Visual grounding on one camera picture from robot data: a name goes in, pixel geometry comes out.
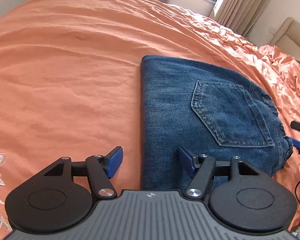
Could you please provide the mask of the blue denim jeans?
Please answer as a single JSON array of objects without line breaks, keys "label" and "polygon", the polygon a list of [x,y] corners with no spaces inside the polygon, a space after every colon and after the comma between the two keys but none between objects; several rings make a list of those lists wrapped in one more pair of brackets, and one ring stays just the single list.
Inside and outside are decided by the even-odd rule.
[{"label": "blue denim jeans", "polygon": [[184,190],[178,149],[218,161],[242,157],[273,176],[293,152],[272,98],[236,71],[187,59],[145,56],[144,190]]}]

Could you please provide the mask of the beige headboard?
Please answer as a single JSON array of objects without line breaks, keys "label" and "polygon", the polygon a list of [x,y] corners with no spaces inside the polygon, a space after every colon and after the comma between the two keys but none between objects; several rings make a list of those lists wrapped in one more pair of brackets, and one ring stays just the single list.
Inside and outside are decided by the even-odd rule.
[{"label": "beige headboard", "polygon": [[300,62],[300,23],[292,17],[286,18],[269,44]]}]

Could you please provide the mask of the orange bed cover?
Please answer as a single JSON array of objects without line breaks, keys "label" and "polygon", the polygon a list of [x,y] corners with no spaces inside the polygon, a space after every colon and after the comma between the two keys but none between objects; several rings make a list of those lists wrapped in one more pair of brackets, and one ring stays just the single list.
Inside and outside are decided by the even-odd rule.
[{"label": "orange bed cover", "polygon": [[30,0],[0,19],[0,239],[4,201],[62,156],[120,145],[117,190],[141,180],[141,59],[162,55],[239,72],[274,100],[300,140],[300,61],[214,20],[156,0]]}]

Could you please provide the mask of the beige curtain right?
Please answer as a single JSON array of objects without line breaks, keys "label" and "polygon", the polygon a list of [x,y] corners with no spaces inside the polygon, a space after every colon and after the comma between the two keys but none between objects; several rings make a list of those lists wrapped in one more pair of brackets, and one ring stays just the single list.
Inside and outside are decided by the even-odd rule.
[{"label": "beige curtain right", "polygon": [[247,36],[270,0],[217,0],[209,18]]}]

